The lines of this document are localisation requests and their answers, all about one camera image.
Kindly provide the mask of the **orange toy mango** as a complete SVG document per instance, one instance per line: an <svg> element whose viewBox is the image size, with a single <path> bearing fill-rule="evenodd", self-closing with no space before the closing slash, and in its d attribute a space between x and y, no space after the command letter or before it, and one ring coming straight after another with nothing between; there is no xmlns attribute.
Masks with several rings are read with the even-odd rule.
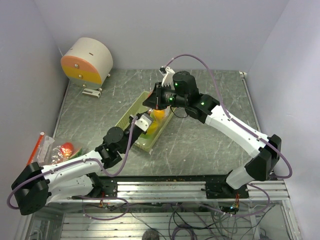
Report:
<svg viewBox="0 0 320 240"><path fill-rule="evenodd" d="M166 117L166 111L165 110L153 110L153 115L157 122L161 123L164 118Z"/></svg>

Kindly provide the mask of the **yellow toy fruit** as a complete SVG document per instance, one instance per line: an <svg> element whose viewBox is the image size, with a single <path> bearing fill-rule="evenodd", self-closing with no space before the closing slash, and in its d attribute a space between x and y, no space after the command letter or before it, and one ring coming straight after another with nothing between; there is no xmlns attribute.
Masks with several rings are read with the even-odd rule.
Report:
<svg viewBox="0 0 320 240"><path fill-rule="evenodd" d="M159 127L160 127L160 124L157 121L154 121L150 125L150 127L147 129L146 135L151 136L151 135L155 134Z"/></svg>

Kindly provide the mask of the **toy watermelon slice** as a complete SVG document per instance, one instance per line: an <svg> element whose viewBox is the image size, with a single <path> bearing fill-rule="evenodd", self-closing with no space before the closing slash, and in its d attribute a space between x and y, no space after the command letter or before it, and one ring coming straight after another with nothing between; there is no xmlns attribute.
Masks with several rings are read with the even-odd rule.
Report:
<svg viewBox="0 0 320 240"><path fill-rule="evenodd" d="M72 153L72 155L68 158L68 160L78 158L82 155L83 155L83 148L79 148L75 152Z"/></svg>

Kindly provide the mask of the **red toy tomato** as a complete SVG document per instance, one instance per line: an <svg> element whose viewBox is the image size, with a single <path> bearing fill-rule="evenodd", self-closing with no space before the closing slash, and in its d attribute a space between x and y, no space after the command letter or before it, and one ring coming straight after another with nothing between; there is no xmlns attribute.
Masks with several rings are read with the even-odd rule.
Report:
<svg viewBox="0 0 320 240"><path fill-rule="evenodd" d="M60 146L60 151L64 157L70 157L74 151L74 145L71 142L65 142Z"/></svg>

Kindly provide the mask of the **clear bag orange zipper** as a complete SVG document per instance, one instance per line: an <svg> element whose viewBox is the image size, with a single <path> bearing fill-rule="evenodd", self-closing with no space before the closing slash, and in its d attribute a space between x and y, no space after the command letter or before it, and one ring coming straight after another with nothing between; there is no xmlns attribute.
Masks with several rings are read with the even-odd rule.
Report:
<svg viewBox="0 0 320 240"><path fill-rule="evenodd" d="M82 155L88 152L87 147L79 141L61 137L51 137L41 132L26 165L28 166L31 163L37 162L40 166L44 166L68 161L69 157L64 157L60 151L61 145L66 142L73 144L73 153L79 148L83 148Z"/></svg>

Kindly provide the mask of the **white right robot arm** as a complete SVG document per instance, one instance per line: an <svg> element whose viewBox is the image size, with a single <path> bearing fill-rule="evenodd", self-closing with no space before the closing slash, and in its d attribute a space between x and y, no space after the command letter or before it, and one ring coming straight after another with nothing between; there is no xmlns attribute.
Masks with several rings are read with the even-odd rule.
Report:
<svg viewBox="0 0 320 240"><path fill-rule="evenodd" d="M200 93L196 79L187 71L172 75L173 83L156 82L143 101L143 106L153 110L167 107L184 108L187 115L211 126L240 145L251 160L231 170L219 187L207 190L211 194L233 197L238 189L252 181L265 181L280 158L282 140L277 135L268 136L225 112L222 104L212 96Z"/></svg>

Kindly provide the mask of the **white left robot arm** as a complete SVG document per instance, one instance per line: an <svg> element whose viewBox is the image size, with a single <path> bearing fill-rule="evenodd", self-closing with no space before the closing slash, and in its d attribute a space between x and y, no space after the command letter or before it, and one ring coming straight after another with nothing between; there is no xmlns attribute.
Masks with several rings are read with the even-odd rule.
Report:
<svg viewBox="0 0 320 240"><path fill-rule="evenodd" d="M11 185L8 207L27 216L55 200L77 195L98 198L102 186L91 181L91 175L101 171L110 178L116 177L126 164L130 148L152 123L146 113L130 115L126 129L110 128L102 144L87 154L51 165L28 164Z"/></svg>

